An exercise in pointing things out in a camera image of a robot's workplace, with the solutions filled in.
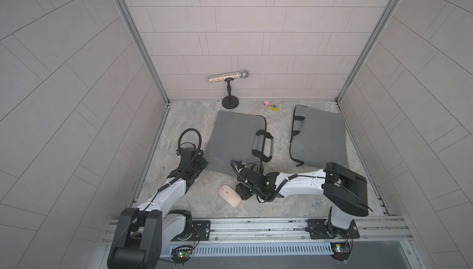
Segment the pink computer mouse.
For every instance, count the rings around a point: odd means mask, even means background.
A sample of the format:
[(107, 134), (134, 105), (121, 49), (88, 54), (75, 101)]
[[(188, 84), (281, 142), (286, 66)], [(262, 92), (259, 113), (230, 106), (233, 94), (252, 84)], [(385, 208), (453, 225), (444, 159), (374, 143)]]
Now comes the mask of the pink computer mouse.
[(221, 186), (218, 191), (218, 194), (232, 207), (236, 207), (241, 203), (240, 195), (229, 185)]

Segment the grey laptop bag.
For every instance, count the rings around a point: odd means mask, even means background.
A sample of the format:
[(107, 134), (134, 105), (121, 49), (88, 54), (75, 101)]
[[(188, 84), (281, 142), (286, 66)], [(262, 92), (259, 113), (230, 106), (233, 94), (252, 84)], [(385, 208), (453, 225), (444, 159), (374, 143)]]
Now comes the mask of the grey laptop bag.
[(272, 160), (273, 151), (264, 154), (267, 143), (273, 145), (273, 136), (267, 131), (263, 116), (237, 112), (218, 112), (213, 132), (204, 151), (208, 161), (207, 170), (233, 175), (230, 162), (235, 160), (246, 164)]
[(348, 167), (346, 122), (341, 114), (297, 105), (293, 111), (290, 158), (299, 165)]

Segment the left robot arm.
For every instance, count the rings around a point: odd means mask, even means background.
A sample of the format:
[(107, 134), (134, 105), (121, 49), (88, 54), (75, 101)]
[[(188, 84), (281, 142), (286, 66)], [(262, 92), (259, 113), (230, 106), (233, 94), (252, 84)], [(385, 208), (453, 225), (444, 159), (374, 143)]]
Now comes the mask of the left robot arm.
[(178, 168), (145, 203), (126, 208), (119, 216), (107, 259), (110, 269), (154, 269), (162, 246), (176, 236), (192, 235), (192, 213), (173, 210), (173, 205), (190, 189), (208, 165), (204, 151), (179, 150)]

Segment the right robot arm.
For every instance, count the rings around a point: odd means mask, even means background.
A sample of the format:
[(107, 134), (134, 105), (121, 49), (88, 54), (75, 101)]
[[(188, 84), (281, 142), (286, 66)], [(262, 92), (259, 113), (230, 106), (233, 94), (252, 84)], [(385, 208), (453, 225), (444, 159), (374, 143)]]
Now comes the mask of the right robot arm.
[(366, 217), (371, 211), (367, 179), (334, 162), (302, 174), (271, 172), (264, 175), (241, 161), (232, 160), (230, 165), (239, 181), (236, 192), (242, 200), (252, 195), (256, 195), (260, 203), (293, 195), (323, 195), (329, 199), (335, 206), (330, 209), (328, 219), (307, 226), (313, 239), (357, 239), (354, 218)]

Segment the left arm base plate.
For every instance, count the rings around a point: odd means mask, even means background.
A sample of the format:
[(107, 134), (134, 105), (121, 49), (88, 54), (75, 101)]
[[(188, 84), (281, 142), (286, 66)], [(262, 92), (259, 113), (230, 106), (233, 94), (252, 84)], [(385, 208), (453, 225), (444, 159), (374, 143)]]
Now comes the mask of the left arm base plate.
[(184, 241), (208, 241), (211, 230), (209, 220), (197, 220), (186, 223), (184, 230)]

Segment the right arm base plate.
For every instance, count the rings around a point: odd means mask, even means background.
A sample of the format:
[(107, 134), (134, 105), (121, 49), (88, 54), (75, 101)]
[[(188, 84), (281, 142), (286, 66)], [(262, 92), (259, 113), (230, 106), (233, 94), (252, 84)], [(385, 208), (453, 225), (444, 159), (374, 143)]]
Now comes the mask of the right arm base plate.
[(360, 233), (355, 220), (352, 220), (347, 230), (329, 226), (329, 219), (309, 219), (304, 231), (310, 234), (310, 239), (359, 239)]

